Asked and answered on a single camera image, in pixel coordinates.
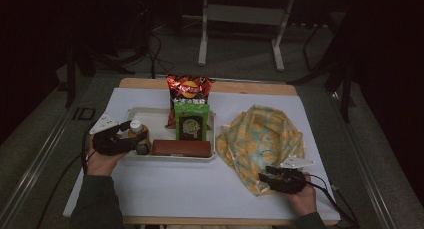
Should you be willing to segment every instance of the white tray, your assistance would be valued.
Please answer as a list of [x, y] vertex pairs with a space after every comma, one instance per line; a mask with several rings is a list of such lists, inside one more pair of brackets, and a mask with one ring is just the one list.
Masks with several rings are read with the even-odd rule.
[[[146, 108], [134, 107], [128, 110], [128, 120], [140, 120], [141, 124], [149, 128], [150, 142], [155, 139], [175, 140], [175, 129], [168, 129], [165, 125], [168, 124], [169, 109], [162, 108]], [[178, 156], [154, 156], [154, 155], [138, 155], [135, 151], [130, 151], [127, 158], [141, 160], [172, 160], [172, 161], [203, 161], [212, 160], [215, 155], [215, 113], [210, 111], [208, 117], [208, 126], [211, 128], [206, 133], [206, 140], [211, 142], [211, 156], [208, 158], [200, 157], [178, 157]]]

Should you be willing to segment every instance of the green snack bag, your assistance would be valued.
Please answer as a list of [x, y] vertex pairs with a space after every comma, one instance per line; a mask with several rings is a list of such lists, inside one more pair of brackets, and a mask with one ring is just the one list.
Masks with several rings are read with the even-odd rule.
[[210, 105], [177, 102], [174, 109], [176, 139], [206, 141]]

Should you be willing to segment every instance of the red snack bag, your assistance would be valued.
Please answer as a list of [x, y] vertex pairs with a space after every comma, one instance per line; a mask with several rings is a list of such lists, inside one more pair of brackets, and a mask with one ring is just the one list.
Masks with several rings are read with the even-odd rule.
[[207, 104], [209, 92], [214, 82], [208, 77], [180, 76], [167, 74], [171, 110], [169, 111], [168, 124], [166, 128], [175, 128], [175, 102]]

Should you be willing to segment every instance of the drawstring bag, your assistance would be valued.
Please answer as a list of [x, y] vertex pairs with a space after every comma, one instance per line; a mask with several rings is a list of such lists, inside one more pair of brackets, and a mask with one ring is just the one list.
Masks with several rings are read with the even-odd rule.
[[287, 157], [304, 158], [303, 133], [278, 109], [254, 105], [239, 114], [230, 125], [222, 126], [216, 137], [216, 151], [234, 168], [243, 184], [255, 196], [270, 193], [258, 173], [266, 166], [279, 167]]

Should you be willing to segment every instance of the small bottle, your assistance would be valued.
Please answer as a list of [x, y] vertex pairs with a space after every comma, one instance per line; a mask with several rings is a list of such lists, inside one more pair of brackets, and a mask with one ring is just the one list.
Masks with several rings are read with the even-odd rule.
[[140, 120], [132, 120], [130, 123], [130, 129], [128, 130], [128, 137], [135, 138], [141, 133], [146, 133], [146, 137], [141, 140], [138, 145], [136, 152], [139, 155], [147, 155], [150, 153], [150, 149], [152, 148], [152, 144], [149, 139], [149, 128], [147, 126], [141, 124]]

